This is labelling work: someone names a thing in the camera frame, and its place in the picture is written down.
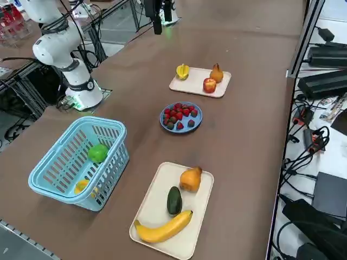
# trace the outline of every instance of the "blue plastic basket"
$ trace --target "blue plastic basket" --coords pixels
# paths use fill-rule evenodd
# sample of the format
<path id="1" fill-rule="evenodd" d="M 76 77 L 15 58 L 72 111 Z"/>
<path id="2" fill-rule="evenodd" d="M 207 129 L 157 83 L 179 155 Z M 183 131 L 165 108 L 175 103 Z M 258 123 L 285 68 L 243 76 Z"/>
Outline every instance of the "blue plastic basket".
<path id="1" fill-rule="evenodd" d="M 125 137 L 121 122 L 93 116 L 77 119 L 33 169 L 30 188 L 64 203 L 101 210 L 129 161 Z M 101 164 L 88 158 L 88 150 L 97 144 L 109 148 Z M 88 185 L 75 194 L 76 184 L 85 179 Z"/>

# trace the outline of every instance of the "green apple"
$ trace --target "green apple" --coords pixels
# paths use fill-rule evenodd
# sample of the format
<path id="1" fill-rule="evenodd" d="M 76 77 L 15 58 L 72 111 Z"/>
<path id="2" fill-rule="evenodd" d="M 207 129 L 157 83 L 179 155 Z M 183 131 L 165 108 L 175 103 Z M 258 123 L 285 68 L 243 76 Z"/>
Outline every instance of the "green apple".
<path id="1" fill-rule="evenodd" d="M 93 163 L 102 163 L 107 157 L 108 148 L 105 145 L 98 144 L 88 151 L 88 157 Z"/>

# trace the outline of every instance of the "plate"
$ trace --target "plate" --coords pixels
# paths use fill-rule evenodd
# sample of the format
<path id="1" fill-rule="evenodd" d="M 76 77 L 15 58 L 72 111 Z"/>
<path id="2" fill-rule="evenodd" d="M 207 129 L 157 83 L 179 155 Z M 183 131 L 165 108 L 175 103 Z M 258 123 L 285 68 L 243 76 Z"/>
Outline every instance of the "plate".
<path id="1" fill-rule="evenodd" d="M 196 193 L 183 191 L 179 188 L 183 203 L 182 211 L 192 210 L 193 216 L 189 224 L 177 235 L 161 243 L 147 243 L 139 238 L 133 223 L 137 219 L 142 225 L 149 228 L 157 228 L 170 221 L 172 217 L 166 209 L 168 193 L 171 187 L 179 187 L 179 178 L 188 169 L 189 167 L 171 162 L 162 163 L 158 167 L 129 228 L 129 235 L 135 242 L 180 260 L 187 260 L 194 254 L 214 182 L 214 177 L 211 173 L 202 172 L 200 187 Z"/>
<path id="2" fill-rule="evenodd" d="M 197 110 L 197 116 L 195 118 L 193 118 L 190 114 L 189 116 L 183 116 L 183 119 L 182 120 L 178 120 L 176 123 L 175 123 L 175 126 L 173 127 L 173 130 L 170 130 L 166 127 L 166 125 L 164 125 L 163 123 L 163 116 L 164 116 L 164 111 L 165 109 L 167 108 L 172 108 L 174 107 L 175 104 L 177 103 L 181 103 L 183 105 L 187 105 L 187 106 L 194 106 L 195 109 Z M 195 122 L 195 125 L 194 127 L 188 127 L 188 121 L 189 120 L 193 120 Z M 201 121 L 202 121 L 202 111 L 201 109 L 199 108 L 199 106 L 197 106 L 196 104 L 194 103 L 191 103 L 191 102 L 176 102 L 176 103 L 173 103 L 171 105 L 168 105 L 167 107 L 165 107 L 163 109 L 163 111 L 160 113 L 160 116 L 159 116 L 159 121 L 160 121 L 160 124 L 162 125 L 162 127 L 164 127 L 167 131 L 171 132 L 171 133 L 176 133 L 176 134 L 183 134 L 183 133 L 188 133 L 188 132 L 191 132 L 191 131 L 194 131 L 196 128 L 199 127 L 199 125 L 201 124 Z M 176 130 L 176 126 L 178 124 L 178 122 L 181 122 L 184 126 L 183 129 L 181 130 Z"/>

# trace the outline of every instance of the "tray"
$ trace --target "tray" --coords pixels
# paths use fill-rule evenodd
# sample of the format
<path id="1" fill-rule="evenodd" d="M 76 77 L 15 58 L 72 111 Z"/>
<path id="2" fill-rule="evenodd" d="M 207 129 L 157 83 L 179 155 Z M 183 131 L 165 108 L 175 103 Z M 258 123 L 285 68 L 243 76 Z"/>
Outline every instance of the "tray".
<path id="1" fill-rule="evenodd" d="M 210 77 L 211 69 L 189 68 L 189 76 L 186 80 L 180 80 L 177 75 L 171 81 L 169 88 L 174 91 L 192 93 L 211 98 L 221 98 L 224 96 L 229 81 L 232 78 L 231 73 L 223 71 L 224 77 L 221 83 L 217 84 L 216 90 L 209 94 L 203 91 L 204 79 Z"/>
<path id="2" fill-rule="evenodd" d="M 164 111 L 165 109 L 167 108 L 172 108 L 176 103 L 181 103 L 183 105 L 187 105 L 187 106 L 195 106 L 195 109 L 198 111 L 198 115 L 194 118 L 192 117 L 191 115 L 189 116 L 183 116 L 183 119 L 182 120 L 178 120 L 176 123 L 175 123 L 175 126 L 173 128 L 173 130 L 170 130 L 168 129 L 164 124 L 163 124 L 163 116 L 164 116 Z M 191 102 L 176 102 L 176 103 L 173 103 L 171 105 L 168 105 L 167 107 L 165 107 L 163 109 L 163 111 L 160 113 L 160 116 L 159 116 L 159 121 L 160 121 L 160 124 L 162 125 L 162 127 L 164 127 L 167 131 L 171 132 L 171 133 L 175 133 L 175 134 L 183 134 L 183 133 L 188 133 L 188 132 L 191 132 L 191 131 L 194 131 L 195 129 L 197 129 L 199 127 L 199 125 L 201 124 L 201 121 L 202 121 L 202 111 L 201 109 L 194 103 L 191 103 Z M 195 125 L 194 127 L 188 127 L 188 121 L 192 119 L 194 122 L 195 122 Z M 181 122 L 184 126 L 183 129 L 181 130 L 176 130 L 176 126 L 178 124 L 178 122 Z"/>
<path id="3" fill-rule="evenodd" d="M 171 220 L 166 209 L 167 195 L 172 186 L 179 187 L 179 178 L 187 169 L 189 168 L 171 162 L 164 162 L 158 167 L 157 173 L 129 229 L 129 235 L 135 242 L 181 260 L 189 259 L 194 254 L 214 182 L 211 173 L 202 172 L 200 188 L 197 193 L 180 189 L 183 201 L 182 211 L 193 210 L 194 213 L 190 223 L 174 237 L 161 243 L 144 242 L 138 237 L 133 223 L 138 219 L 141 224 L 156 228 Z"/>

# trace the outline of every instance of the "yellow fruit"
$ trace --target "yellow fruit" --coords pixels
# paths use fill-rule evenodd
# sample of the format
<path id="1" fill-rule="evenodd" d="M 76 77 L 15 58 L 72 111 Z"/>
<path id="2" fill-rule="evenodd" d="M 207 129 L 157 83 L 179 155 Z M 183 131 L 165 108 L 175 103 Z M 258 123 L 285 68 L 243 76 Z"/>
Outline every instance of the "yellow fruit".
<path id="1" fill-rule="evenodd" d="M 182 64 L 177 67 L 176 73 L 180 80 L 185 80 L 189 75 L 189 67 L 185 64 Z"/>
<path id="2" fill-rule="evenodd" d="M 89 180 L 80 180 L 76 186 L 75 186 L 75 194 L 81 193 L 87 186 L 88 186 Z"/>
<path id="3" fill-rule="evenodd" d="M 138 220 L 134 221 L 134 225 L 139 237 L 148 243 L 159 243 L 182 231 L 190 222 L 193 212 L 186 210 L 178 214 L 175 218 L 167 222 L 165 225 L 156 229 L 141 225 Z"/>
<path id="4" fill-rule="evenodd" d="M 213 65 L 213 69 L 210 73 L 210 78 L 214 79 L 217 83 L 221 83 L 223 80 L 223 71 L 219 68 L 219 64 L 216 63 Z"/>
<path id="5" fill-rule="evenodd" d="M 186 191 L 197 192 L 200 187 L 202 169 L 195 167 L 181 174 L 179 185 Z"/>

